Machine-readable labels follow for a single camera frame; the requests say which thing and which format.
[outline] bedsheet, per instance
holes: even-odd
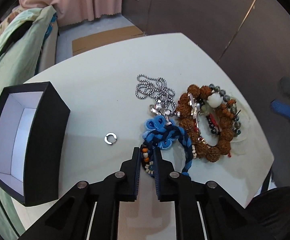
[[[55,10],[52,6],[43,9],[28,9],[19,14],[0,36],[0,49],[8,35],[26,20],[34,21],[25,35],[0,57],[0,93],[6,86],[22,84],[34,76],[35,67],[43,44],[45,32]],[[0,188],[1,201],[17,231],[22,234],[24,227],[19,220],[11,197]],[[17,239],[0,208],[0,235],[5,240]]]

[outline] jewelry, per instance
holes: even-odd
[[[140,148],[143,153],[142,166],[153,177],[155,173],[154,148],[168,149],[172,146],[173,141],[178,139],[184,147],[186,158],[182,174],[189,176],[188,170],[193,159],[191,140],[183,128],[176,126],[173,120],[169,120],[169,116],[174,115],[176,109],[176,103],[173,99],[175,96],[174,90],[168,88],[166,80],[161,77],[150,78],[140,74],[137,76],[137,80],[139,81],[136,86],[137,98],[150,97],[156,101],[155,104],[149,105],[150,111],[156,116],[148,119],[144,124],[146,131],[143,133],[144,142]]]
[[[175,91],[167,87],[166,80],[164,78],[150,78],[144,74],[137,76],[139,83],[136,86],[136,97],[139,99],[145,99],[147,97],[155,99],[168,109],[171,105],[170,115],[173,115],[176,109],[176,103],[173,99],[175,96]]]
[[[235,119],[235,115],[232,113],[226,114],[224,110],[228,111],[227,105],[223,104],[222,101],[224,97],[227,96],[225,91],[221,92],[220,87],[211,87],[202,86],[199,88],[196,85],[190,85],[187,88],[187,93],[181,95],[178,100],[178,106],[176,108],[177,116],[181,118],[180,126],[183,127],[188,133],[189,137],[192,140],[193,147],[193,158],[203,158],[205,157],[210,162],[216,162],[219,160],[221,155],[228,155],[230,157],[230,141],[234,137],[234,132],[232,130],[232,119]],[[227,103],[234,104],[234,101],[230,102],[230,98],[225,97]],[[203,101],[212,105],[211,107],[216,107],[215,113],[220,118],[220,123],[217,124],[213,115],[207,112],[207,107],[205,104],[202,104]],[[199,129],[199,115],[205,114],[212,134],[219,135],[219,141],[216,146],[210,146],[206,140],[202,137]]]
[[[113,142],[108,141],[108,136],[110,136],[110,135],[114,137],[115,141],[113,141]],[[116,141],[117,141],[116,134],[114,134],[113,132],[110,132],[110,133],[107,133],[106,134],[106,136],[105,136],[105,143],[107,143],[109,145],[113,145]]]
[[[143,134],[144,142],[140,147],[142,156],[142,166],[150,175],[155,175],[154,148],[170,148],[174,140],[178,140],[184,147],[185,166],[182,174],[189,176],[188,170],[192,166],[193,146],[186,131],[174,124],[166,125],[166,120],[161,115],[155,116],[145,122],[145,127],[150,130]]]
[[[224,115],[231,118],[233,120],[232,131],[234,132],[234,136],[236,137],[240,135],[241,123],[239,122],[239,117],[237,116],[240,113],[240,110],[237,111],[236,100],[231,99],[229,95],[226,95],[226,91],[221,89],[219,86],[210,84],[208,87],[212,89],[214,93],[207,98],[207,103],[212,108],[219,107],[220,109],[224,110],[222,111],[221,116]]]

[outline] crucifix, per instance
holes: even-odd
[[[166,125],[172,124],[168,119],[168,116],[171,115],[171,111],[165,107],[161,100],[157,100],[155,105],[149,105],[149,110],[156,115],[163,115],[166,120]]]

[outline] open box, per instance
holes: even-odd
[[[6,87],[0,95],[0,187],[24,206],[58,199],[69,113],[50,82]]]

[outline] brown bead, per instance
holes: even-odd
[[[202,86],[201,87],[201,94],[200,98],[207,100],[207,98],[212,94],[212,89],[210,89],[208,86]]]
[[[235,99],[231,99],[231,100],[229,100],[228,102],[227,102],[227,107],[228,108],[231,108],[232,106],[233,106],[233,104],[235,104],[236,103],[236,100]]]
[[[227,109],[223,109],[222,113],[223,113],[224,116],[226,116],[226,114],[228,113],[228,110]]]
[[[188,93],[183,93],[178,100],[178,104],[179,105],[185,105],[185,104],[187,105],[188,102],[189,102]]]
[[[206,153],[208,152],[208,146],[202,142],[199,142],[195,144],[195,150],[197,154],[206,155]]]
[[[223,129],[220,133],[220,140],[225,140],[225,141],[232,141],[234,138],[234,133],[232,131],[231,128],[226,128],[226,129]]]
[[[192,132],[195,126],[195,120],[193,118],[184,118],[180,121],[180,127],[184,128],[186,132]]]
[[[215,109],[215,114],[218,116],[218,117],[222,117],[223,116],[223,110],[222,109]]]
[[[212,163],[216,162],[219,160],[221,156],[220,150],[217,147],[210,147],[209,153],[206,154],[206,159]]]
[[[181,104],[176,107],[176,111],[181,113],[181,118],[190,117],[192,113],[192,108],[187,104]]]
[[[206,156],[206,153],[196,153],[196,157],[201,159],[204,158]]]
[[[220,118],[219,126],[222,129],[231,128],[232,127],[232,120],[230,118],[228,118],[228,117],[223,116],[223,117]]]
[[[221,105],[219,106],[219,108],[222,109],[222,110],[226,109],[226,104],[221,104]]]
[[[222,155],[228,155],[231,149],[229,141],[226,140],[219,140],[217,147],[219,148]]]
[[[192,144],[195,144],[198,142],[199,134],[196,131],[192,131],[191,133],[188,133],[190,140],[192,141]]]
[[[199,97],[201,90],[199,89],[199,87],[197,85],[193,84],[187,88],[187,93],[191,93],[194,98],[197,98],[197,97]]]

